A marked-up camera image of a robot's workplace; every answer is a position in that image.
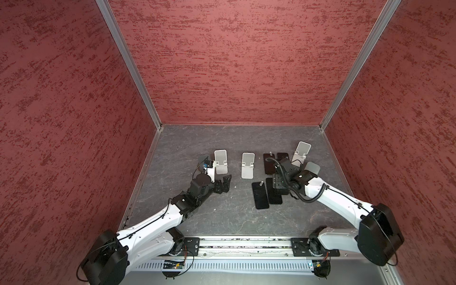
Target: aluminum frame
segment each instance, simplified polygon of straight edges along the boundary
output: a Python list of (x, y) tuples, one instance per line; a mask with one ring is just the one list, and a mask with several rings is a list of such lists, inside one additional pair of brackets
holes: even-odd
[(130, 200), (128, 201), (127, 208), (124, 212), (122, 220), (119, 225), (119, 231), (123, 230), (128, 226), (128, 217), (131, 216), (133, 212), (133, 208), (135, 207), (136, 200), (138, 199), (138, 195), (141, 191), (141, 188), (144, 184), (144, 180), (147, 174), (147, 171), (150, 167), (150, 162), (152, 161), (152, 157), (154, 156), (155, 149), (157, 148), (158, 141), (160, 139), (160, 135), (163, 131), (163, 128), (157, 129), (154, 135), (154, 139), (152, 140), (152, 144), (150, 145), (149, 152), (144, 160), (143, 166), (141, 168), (141, 172), (136, 180), (135, 187), (133, 188), (133, 192), (131, 193)]
[(337, 108), (339, 107), (340, 103), (344, 99), (345, 95), (347, 94), (350, 86), (355, 81), (356, 76), (358, 75), (359, 71), (363, 67), (364, 63), (366, 62), (367, 58), (369, 57), (371, 51), (373, 50), (375, 44), (378, 42), (378, 39), (382, 35), (383, 31), (385, 30), (386, 26), (389, 23), (389, 20), (393, 16), (394, 12), (396, 11), (397, 7), (399, 6), (401, 0), (388, 0), (386, 1), (385, 6), (383, 7), (380, 15), (377, 18), (372, 30), (369, 33), (366, 41), (363, 44), (363, 47), (359, 51), (355, 62), (352, 65), (352, 68), (347, 74), (347, 77), (343, 81), (339, 92), (337, 92), (336, 97), (334, 98), (331, 106), (329, 107), (328, 111), (326, 112), (325, 117), (321, 121), (320, 128), (322, 130), (326, 129), (329, 122), (331, 121), (332, 117), (334, 116)]
[(162, 128), (162, 123), (160, 118), (158, 117), (157, 110), (155, 109), (154, 104), (152, 103), (152, 99), (149, 96), (149, 92), (142, 80), (141, 74), (138, 70), (138, 67), (131, 56), (130, 50), (128, 49), (127, 43), (125, 42), (124, 37), (122, 36), (122, 32), (120, 31), (119, 25), (114, 17), (114, 13), (111, 9), (107, 0), (95, 0), (97, 2), (98, 8), (103, 15), (104, 21), (108, 25), (109, 30), (111, 31), (111, 35), (114, 38), (114, 41), (117, 45), (117, 48), (120, 51), (120, 54), (124, 58), (125, 64), (127, 65), (128, 70), (130, 71), (131, 77), (138, 88), (138, 91), (146, 105), (147, 110), (149, 111), (149, 115), (154, 121), (155, 127), (157, 130)]

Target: coiled cable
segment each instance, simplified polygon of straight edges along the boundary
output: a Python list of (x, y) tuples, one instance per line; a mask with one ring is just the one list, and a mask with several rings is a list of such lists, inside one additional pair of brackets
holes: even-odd
[(284, 168), (283, 165), (281, 165), (280, 162), (278, 162), (275, 158), (272, 158), (272, 157), (266, 158), (266, 161), (273, 161), (273, 162), (275, 162), (275, 163), (277, 164), (277, 165), (276, 165), (277, 171), (278, 171), (279, 174), (283, 177), (284, 183), (285, 183), (285, 185), (286, 185), (288, 191), (291, 191), (291, 192), (295, 193), (295, 194), (297, 195), (297, 197), (299, 198), (299, 200), (303, 201), (304, 203), (313, 203), (313, 202), (315, 202), (316, 200), (318, 200), (318, 199), (323, 195), (323, 192), (324, 192), (326, 189), (329, 188), (329, 185), (323, 183), (323, 185), (321, 186), (320, 191), (318, 192), (318, 194), (317, 194), (315, 197), (310, 198), (310, 199), (305, 199), (305, 198), (298, 192), (298, 190), (300, 189), (301, 186), (300, 186), (297, 182), (295, 182), (295, 181), (289, 181), (288, 176), (285, 174), (285, 173), (286, 173), (285, 168)]

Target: robotic arm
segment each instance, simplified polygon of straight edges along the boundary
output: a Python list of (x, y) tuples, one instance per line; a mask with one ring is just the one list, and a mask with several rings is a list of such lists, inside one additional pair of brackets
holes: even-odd
[(212, 193), (229, 191), (231, 175), (212, 182), (207, 172), (198, 174), (187, 191), (169, 199), (168, 205), (152, 217), (117, 233), (102, 233), (80, 264), (89, 283), (117, 285), (145, 261), (180, 252), (184, 236), (176, 226), (190, 218)]
[[(301, 170), (287, 158), (272, 160), (277, 169), (273, 176), (277, 194), (294, 193), (295, 199), (303, 202), (321, 202), (354, 226), (317, 228), (308, 239), (312, 255), (322, 256), (332, 249), (348, 250), (362, 253), (374, 264), (383, 266), (404, 242), (387, 206), (373, 206), (332, 187), (318, 177), (320, 168), (311, 162)], [(170, 198), (168, 205), (154, 216), (117, 233), (107, 230), (99, 235), (79, 266), (91, 285), (118, 285), (132, 268), (155, 256), (181, 251), (184, 236), (176, 226), (190, 218), (212, 193), (229, 191), (231, 175), (223, 177), (223, 181), (215, 180), (213, 163), (207, 158), (203, 170), (192, 179), (187, 191)]]
[(404, 237), (391, 210), (383, 205), (373, 206), (329, 185), (317, 176), (319, 166), (307, 163), (301, 171), (288, 159), (275, 162), (277, 194), (294, 193), (303, 202), (318, 201), (349, 221), (355, 229), (317, 228), (308, 240), (309, 251), (322, 256), (331, 249), (362, 253), (372, 263), (383, 266), (404, 243)]

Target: red wall panel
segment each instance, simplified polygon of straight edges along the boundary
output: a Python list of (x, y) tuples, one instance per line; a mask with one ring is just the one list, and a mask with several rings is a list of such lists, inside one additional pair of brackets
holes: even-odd
[(0, 282), (75, 284), (155, 128), (95, 1), (0, 11)]
[(164, 123), (319, 124), (385, 0), (112, 0)]
[(326, 133), (357, 197), (389, 205), (406, 284), (455, 284), (456, 2), (403, 0)]

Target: gray marble surface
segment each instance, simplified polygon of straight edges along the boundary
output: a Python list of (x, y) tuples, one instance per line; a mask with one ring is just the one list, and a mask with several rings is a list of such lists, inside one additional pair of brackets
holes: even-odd
[[(321, 166), (319, 176), (346, 191), (317, 127), (165, 125), (144, 185), (130, 217), (132, 226), (161, 210), (167, 199), (188, 189), (198, 156), (227, 150), (228, 193), (212, 194), (192, 218), (178, 226), (188, 235), (308, 235), (315, 228), (352, 228), (344, 218), (319, 202), (311, 204), (282, 196), (283, 204), (255, 208), (252, 182), (264, 181), (263, 153), (293, 155), (299, 141), (312, 145), (306, 161)], [(241, 178), (243, 152), (255, 153), (254, 178)]]

